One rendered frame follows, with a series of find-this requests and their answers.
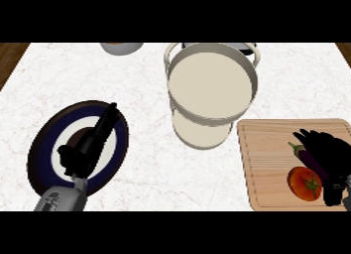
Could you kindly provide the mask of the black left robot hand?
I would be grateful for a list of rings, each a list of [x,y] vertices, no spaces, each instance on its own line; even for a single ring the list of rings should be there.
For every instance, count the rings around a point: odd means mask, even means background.
[[[66,168],[65,175],[85,179],[96,167],[104,142],[110,135],[113,125],[118,121],[116,103],[106,107],[94,127],[87,130],[73,147],[62,145],[57,149],[60,163]]]

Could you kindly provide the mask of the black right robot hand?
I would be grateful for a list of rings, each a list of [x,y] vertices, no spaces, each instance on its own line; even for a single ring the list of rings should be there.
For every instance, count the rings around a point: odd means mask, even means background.
[[[321,182],[324,204],[339,205],[346,178],[351,175],[351,145],[329,133],[314,130],[301,129],[292,135],[329,175],[327,180]]]

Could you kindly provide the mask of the purple eggplant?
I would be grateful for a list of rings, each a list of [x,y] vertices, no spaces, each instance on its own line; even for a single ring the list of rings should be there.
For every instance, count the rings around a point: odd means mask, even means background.
[[[310,152],[305,150],[302,145],[293,145],[287,143],[292,148],[293,156],[298,158],[304,166],[318,175],[320,180],[324,182],[327,180],[327,173],[324,172],[323,168],[320,167],[315,159],[313,158]]]

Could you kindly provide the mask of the wooden cutting board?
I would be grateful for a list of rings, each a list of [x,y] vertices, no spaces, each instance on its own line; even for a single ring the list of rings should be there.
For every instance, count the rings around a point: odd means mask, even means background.
[[[239,144],[249,202],[255,211],[344,211],[344,205],[326,206],[323,198],[299,199],[289,190],[286,177],[302,163],[287,143],[299,142],[299,129],[326,132],[351,145],[351,125],[342,119],[243,119],[237,123]]]

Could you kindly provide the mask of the cream tiered basket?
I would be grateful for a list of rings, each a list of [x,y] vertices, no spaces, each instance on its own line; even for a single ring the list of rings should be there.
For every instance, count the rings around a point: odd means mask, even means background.
[[[243,116],[258,91],[255,43],[189,43],[175,55],[163,53],[172,128],[183,143],[218,147]]]

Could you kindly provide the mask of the blue and white plate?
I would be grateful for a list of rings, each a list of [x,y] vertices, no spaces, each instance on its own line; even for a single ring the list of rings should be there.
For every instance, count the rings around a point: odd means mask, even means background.
[[[34,139],[28,153],[28,180],[38,195],[53,186],[70,188],[75,184],[65,175],[57,149],[76,144],[93,128],[107,103],[88,100],[67,106],[50,118]],[[97,165],[87,178],[87,194],[93,195],[112,179],[128,149],[128,126],[122,114],[106,140]]]

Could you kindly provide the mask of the red tomato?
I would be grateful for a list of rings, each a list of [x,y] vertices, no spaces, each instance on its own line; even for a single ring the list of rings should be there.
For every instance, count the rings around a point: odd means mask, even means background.
[[[290,169],[286,183],[293,195],[305,200],[315,201],[321,193],[321,180],[318,175],[305,167]]]

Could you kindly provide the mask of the grey bowl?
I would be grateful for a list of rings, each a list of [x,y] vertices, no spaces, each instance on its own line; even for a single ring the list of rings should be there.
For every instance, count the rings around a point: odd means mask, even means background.
[[[103,50],[113,56],[127,56],[143,46],[141,43],[101,43]]]

